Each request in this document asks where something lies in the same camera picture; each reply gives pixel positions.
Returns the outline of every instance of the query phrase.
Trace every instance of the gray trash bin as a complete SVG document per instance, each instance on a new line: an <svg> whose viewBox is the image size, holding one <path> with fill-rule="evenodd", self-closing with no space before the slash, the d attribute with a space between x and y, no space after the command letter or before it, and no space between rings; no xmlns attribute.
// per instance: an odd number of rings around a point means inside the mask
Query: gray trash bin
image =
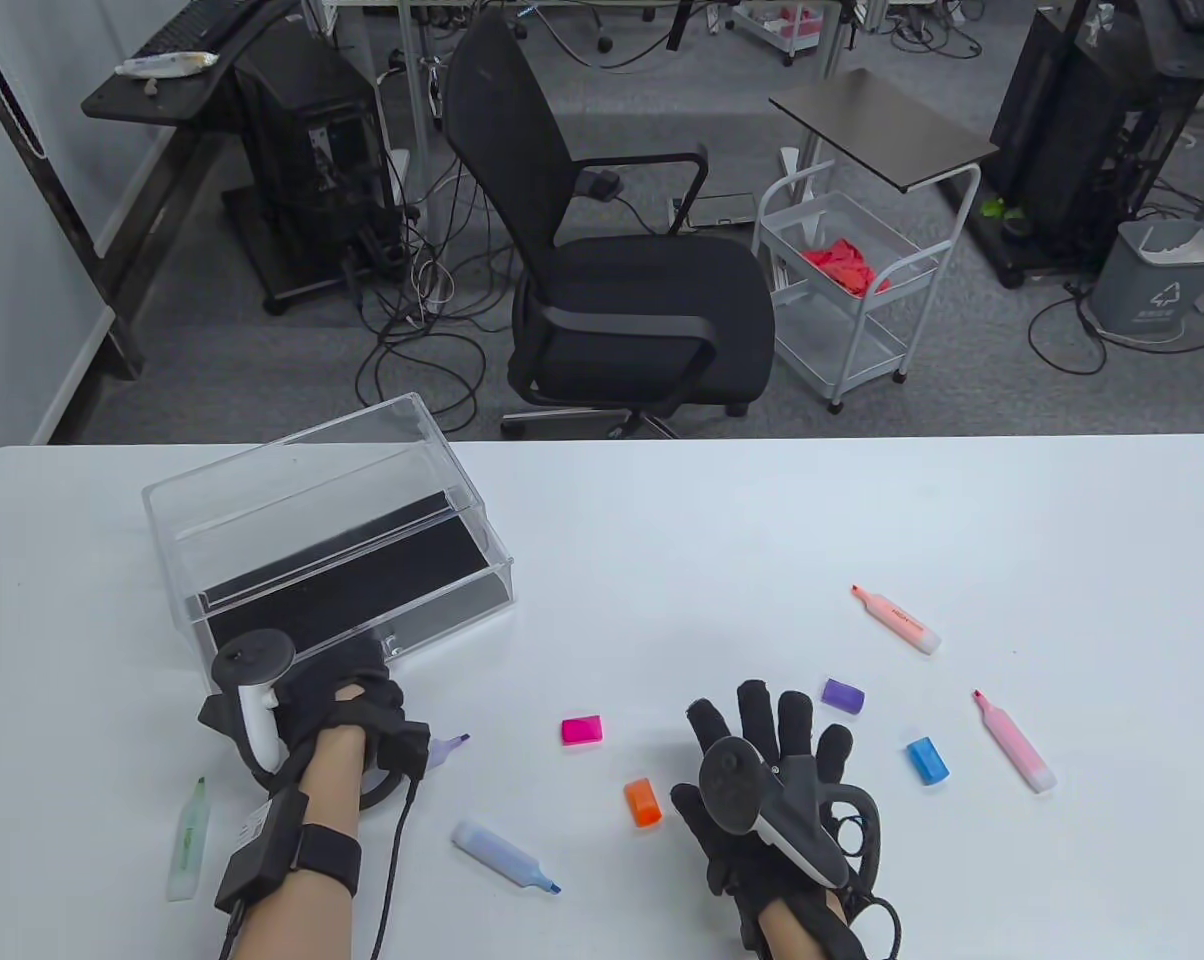
<svg viewBox="0 0 1204 960"><path fill-rule="evenodd" d="M1204 291L1204 225L1197 220L1119 224L1087 306L1109 332L1131 335L1178 329Z"/></svg>

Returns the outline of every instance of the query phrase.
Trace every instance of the gray carpet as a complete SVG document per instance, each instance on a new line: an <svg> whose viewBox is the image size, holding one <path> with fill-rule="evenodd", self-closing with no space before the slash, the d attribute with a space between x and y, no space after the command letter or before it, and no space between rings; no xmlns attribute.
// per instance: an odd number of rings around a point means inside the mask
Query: gray carpet
<svg viewBox="0 0 1204 960"><path fill-rule="evenodd" d="M995 122L1032 5L1023 0L988 0L987 13L969 33L985 47L976 60L908 55L885 37L862 37L844 55L844 67L867 65L926 100L950 118L986 132ZM582 54L594 52L592 23L573 10L548 13ZM615 39L612 60L639 51L669 22L642 23L636 12L606 16ZM394 18L373 18L379 54L386 60L396 46ZM779 54L739 33L707 36L703 18L690 28L683 51L656 54L635 64L625 76L579 67L553 46L543 24L530 22L524 49L560 114L567 140L578 155L625 154L653 148L683 148L703 142L710 148L708 192L754 192L777 177L777 147L797 141L793 123L767 104L767 93L804 82L809 61L785 69ZM444 51L455 39L441 39ZM963 41L954 40L962 51ZM391 129L407 140L405 82L384 84ZM1200 116L1204 124L1204 114ZM436 143L436 169L445 165L445 147ZM1179 148L1165 175L1192 192L1204 192L1204 131L1192 148ZM685 173L626 173L625 196L653 223L660 223L667 198L679 192ZM163 265L136 334L148 357L137 383L117 385L85 425L89 443L256 442L358 408L352 379L372 337L342 298L309 304L290 314L268 317L249 265L224 219L219 192L246 183L244 159L229 145L201 189L195 210ZM901 198L869 175L843 165L838 187L880 212L917 241L944 232L948 207L933 192ZM459 218L465 216L468 184L461 189ZM450 189L445 206L450 206ZM619 205L576 201L562 238L590 232L635 229ZM492 242L506 242L498 222ZM455 238L447 261L456 264L486 248L486 214L479 201L468 228ZM458 276L454 304L478 300L488 276L478 264ZM396 293L386 289L386 295ZM881 436L963 434L1074 434L1204 431L1204 352L1191 357L1139 357L1110 351L1108 367L1092 378L1055 372L1032 355L1023 330L1040 308L1060 298L1060 285L1045 282L1021 291L1004 291L972 242L960 245L932 316L927 338L917 352L908 383L878 379L846 396L840 416L830 416L820 397L784 364L777 363L771 387L744 420L727 420L718 408L685 408L674 426L687 436ZM509 300L489 310L479 323L498 330L509 319ZM895 311L889 325L904 324ZM1204 338L1204 316L1191 322L1186 343ZM504 381L509 334L464 332L486 352L486 378L478 391L477 419L455 438L494 438L501 413L525 408ZM1041 348L1063 364L1086 366L1092 347L1078 330L1072 311L1062 308L1040 324ZM411 347L414 357L453 366L473 378L480 361L470 344L437 338ZM460 396L455 381L420 365L391 357L380 371L384 396L418 390L435 408ZM365 381L364 396L374 388ZM466 412L442 417L459 424ZM598 436L596 425L574 425L569 434Z"/></svg>

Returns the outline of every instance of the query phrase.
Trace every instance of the dark tabletop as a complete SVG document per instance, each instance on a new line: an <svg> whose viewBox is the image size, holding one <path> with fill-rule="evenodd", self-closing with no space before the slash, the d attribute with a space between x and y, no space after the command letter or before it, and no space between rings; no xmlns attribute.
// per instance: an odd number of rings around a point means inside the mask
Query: dark tabletop
<svg viewBox="0 0 1204 960"><path fill-rule="evenodd" d="M898 192L998 149L866 69L777 93L771 101Z"/></svg>
<svg viewBox="0 0 1204 960"><path fill-rule="evenodd" d="M1137 6L1158 73L1204 83L1204 33L1184 29L1170 0L1137 0Z"/></svg>
<svg viewBox="0 0 1204 960"><path fill-rule="evenodd" d="M195 77L158 81L158 95L146 96L144 82L130 77L108 77L82 101L82 113L100 120L126 120L163 126L195 124L216 88L234 69L242 51L255 37L290 12L295 0L270 0L248 19L219 51L219 61Z"/></svg>

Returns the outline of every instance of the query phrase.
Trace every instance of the hand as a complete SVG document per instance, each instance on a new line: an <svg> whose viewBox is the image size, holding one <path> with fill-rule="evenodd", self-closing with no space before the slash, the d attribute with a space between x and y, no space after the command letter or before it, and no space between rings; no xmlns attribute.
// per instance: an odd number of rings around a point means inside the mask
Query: hand
<svg viewBox="0 0 1204 960"><path fill-rule="evenodd" d="M771 695L762 681L748 681L736 691L739 700L744 740L757 749L773 768L779 768L783 756L811 754L811 699L795 690L785 691L779 703L779 731L771 713ZM697 700L686 709L695 737L702 750L708 750L722 737L730 736L726 720L708 700ZM850 754L850 732L836 724L820 738L816 754L818 776L821 782L840 782ZM774 846L766 844L757 834L733 836L713 821L697 787L679 783L672 788L672 803L686 820L686 826L708 856L708 887L716 896L727 893L740 913L740 938L748 950L765 952L767 943L759 926L759 915L784 901L803 920L803 927L825 947L830 956L863 956L858 942L845 929L840 911L836 913L826 900L825 888L802 872ZM836 820L827 809L820 809L826 831L836 836ZM820 927L813 931L807 920L816 918Z"/></svg>
<svg viewBox="0 0 1204 960"><path fill-rule="evenodd" d="M361 699L406 718L402 690L388 677L379 641L354 637L303 660L276 688L278 736L296 753L326 726L337 701Z"/></svg>

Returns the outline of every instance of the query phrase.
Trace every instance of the chair armrest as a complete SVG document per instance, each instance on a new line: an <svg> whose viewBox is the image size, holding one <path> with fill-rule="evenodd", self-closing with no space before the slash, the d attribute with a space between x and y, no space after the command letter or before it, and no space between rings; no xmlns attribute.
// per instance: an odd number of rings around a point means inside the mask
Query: chair armrest
<svg viewBox="0 0 1204 960"><path fill-rule="evenodd" d="M671 384L669 394L657 404L659 416L668 416L685 404L713 358L718 357L716 330L702 316L577 314L560 307L544 307L543 311L544 320L562 332L592 337L695 340L698 346L692 358Z"/></svg>
<svg viewBox="0 0 1204 960"><path fill-rule="evenodd" d="M678 232L686 219L686 211L700 195L700 188L708 179L708 147L697 143L694 151L681 151L679 154L638 154L635 157L592 157L589 160L576 160L576 170L588 170L590 166L654 166L656 164L695 164L695 178L690 189L678 206L678 216L669 234Z"/></svg>

